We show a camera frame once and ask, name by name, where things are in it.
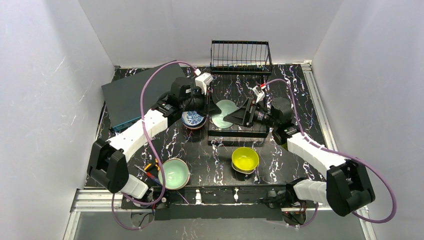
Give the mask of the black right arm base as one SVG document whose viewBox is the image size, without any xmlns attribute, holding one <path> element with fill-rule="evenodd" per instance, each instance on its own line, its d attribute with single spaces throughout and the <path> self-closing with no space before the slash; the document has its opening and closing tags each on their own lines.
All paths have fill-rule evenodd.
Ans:
<svg viewBox="0 0 424 240">
<path fill-rule="evenodd" d="M 270 209 L 285 209 L 283 210 L 283 221 L 287 226 L 293 228 L 302 228 L 311 224 L 318 213 L 319 204 L 310 200 L 299 199 L 293 189 L 270 190 L 266 197 L 259 198 L 258 203 L 266 205 Z M 314 212 L 310 219 L 307 219 L 308 206 L 314 208 Z"/>
</svg>

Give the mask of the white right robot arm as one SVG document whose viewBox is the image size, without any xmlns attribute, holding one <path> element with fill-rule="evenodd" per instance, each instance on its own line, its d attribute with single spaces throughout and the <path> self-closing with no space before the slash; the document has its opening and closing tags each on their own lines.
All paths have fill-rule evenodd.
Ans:
<svg viewBox="0 0 424 240">
<path fill-rule="evenodd" d="M 325 181 L 299 178 L 286 184 L 286 202 L 326 204 L 344 217 L 376 199 L 366 167 L 349 157 L 330 152 L 301 133 L 293 122 L 292 105 L 288 99 L 276 98 L 267 110 L 249 98 L 223 120 L 247 128 L 254 124 L 272 128 L 271 134 L 277 144 L 302 158 L 325 177 Z"/>
</svg>

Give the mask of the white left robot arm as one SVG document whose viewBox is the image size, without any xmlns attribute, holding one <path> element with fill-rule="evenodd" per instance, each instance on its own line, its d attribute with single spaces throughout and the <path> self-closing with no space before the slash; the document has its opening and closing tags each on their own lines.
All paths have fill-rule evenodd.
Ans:
<svg viewBox="0 0 424 240">
<path fill-rule="evenodd" d="M 161 95 L 144 116 L 122 133 L 108 139 L 97 139 L 91 148 L 87 175 L 111 193 L 121 192 L 142 199 L 148 185 L 129 174 L 127 162 L 155 135 L 167 130 L 184 112 L 206 115 L 212 110 L 208 90 L 213 77 L 203 73 L 194 81 L 177 77 L 170 91 Z"/>
</svg>

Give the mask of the blue floral white bowl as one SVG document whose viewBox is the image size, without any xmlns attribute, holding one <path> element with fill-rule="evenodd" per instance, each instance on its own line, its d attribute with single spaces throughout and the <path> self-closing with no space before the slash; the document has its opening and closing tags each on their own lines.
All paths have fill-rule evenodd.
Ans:
<svg viewBox="0 0 424 240">
<path fill-rule="evenodd" d="M 194 121 L 196 121 L 196 120 L 201 120 L 203 118 L 206 118 L 206 117 L 205 116 L 201 116 L 196 111 L 185 111 L 181 115 L 181 120 L 182 119 L 188 119 L 188 120 L 194 120 Z"/>
</svg>

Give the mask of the black wire dish rack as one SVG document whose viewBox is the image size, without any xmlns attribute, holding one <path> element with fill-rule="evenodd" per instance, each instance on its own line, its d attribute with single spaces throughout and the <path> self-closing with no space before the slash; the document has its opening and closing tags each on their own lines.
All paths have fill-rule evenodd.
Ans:
<svg viewBox="0 0 424 240">
<path fill-rule="evenodd" d="M 269 79 L 273 63 L 268 41 L 260 40 L 212 40 L 210 48 L 210 73 L 213 101 L 219 105 L 228 100 L 241 108 L 256 97 L 253 88 Z M 210 120 L 207 126 L 209 144 L 222 142 L 241 146 L 243 142 L 260 143 L 269 134 L 268 126 Z"/>
</svg>

